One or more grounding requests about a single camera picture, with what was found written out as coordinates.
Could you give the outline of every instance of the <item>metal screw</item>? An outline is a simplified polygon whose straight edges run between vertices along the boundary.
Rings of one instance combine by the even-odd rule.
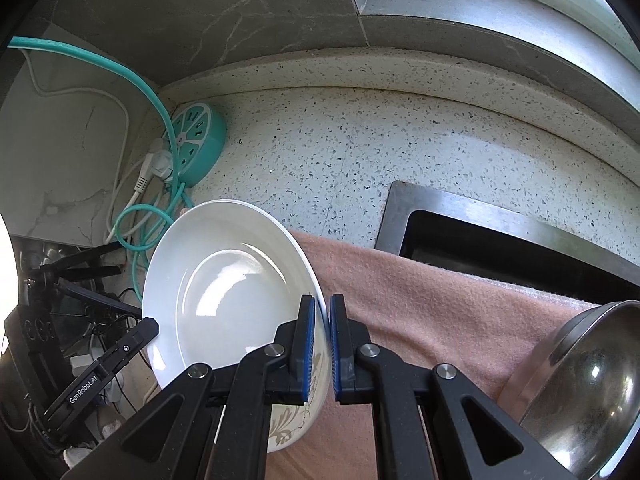
[[[454,365],[450,365],[449,363],[444,363],[444,364],[438,365],[438,367],[436,368],[436,373],[443,379],[453,379],[458,373],[458,370]]]
[[[373,343],[367,343],[360,347],[360,353],[364,355],[364,357],[377,357],[378,354],[380,354],[380,347]]]
[[[209,367],[203,363],[196,363],[189,367],[187,373],[192,379],[201,379],[209,373]]]
[[[264,347],[264,353],[269,357],[278,357],[284,354],[284,346],[278,343],[270,343]]]

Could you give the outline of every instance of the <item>white wall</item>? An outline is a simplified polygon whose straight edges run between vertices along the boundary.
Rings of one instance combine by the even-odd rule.
[[[105,55],[56,25],[43,37]],[[129,110],[129,137],[135,138],[149,105],[133,85],[65,56],[32,52],[31,57],[44,89],[90,86],[118,97]],[[25,64],[0,108],[0,212],[9,232],[101,244],[124,124],[121,109],[103,96],[40,97]]]

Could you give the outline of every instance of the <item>blue gripper pad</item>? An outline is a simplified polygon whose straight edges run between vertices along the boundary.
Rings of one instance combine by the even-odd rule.
[[[316,329],[316,300],[305,294],[300,299],[298,320],[293,335],[289,369],[292,372],[302,396],[308,402],[311,386],[311,371],[314,352],[314,332]]]
[[[329,322],[331,324],[331,364],[334,371],[334,396],[335,400],[340,398],[340,354],[338,353],[338,330],[335,313],[335,296],[329,302]]]

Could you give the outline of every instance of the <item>gray tile wall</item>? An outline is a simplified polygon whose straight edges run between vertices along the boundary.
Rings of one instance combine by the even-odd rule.
[[[366,45],[354,0],[60,0],[53,22],[159,85],[268,54]]]

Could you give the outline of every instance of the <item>white plug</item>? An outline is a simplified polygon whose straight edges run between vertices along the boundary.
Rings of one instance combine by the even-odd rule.
[[[147,153],[145,155],[145,160],[142,162],[142,166],[140,166],[140,174],[138,175],[138,180],[133,189],[136,193],[142,195],[145,192],[146,186],[148,186],[153,173],[151,171],[151,164],[154,158],[153,153]]]
[[[169,151],[160,150],[152,155],[151,173],[166,182],[173,172],[174,162]]]

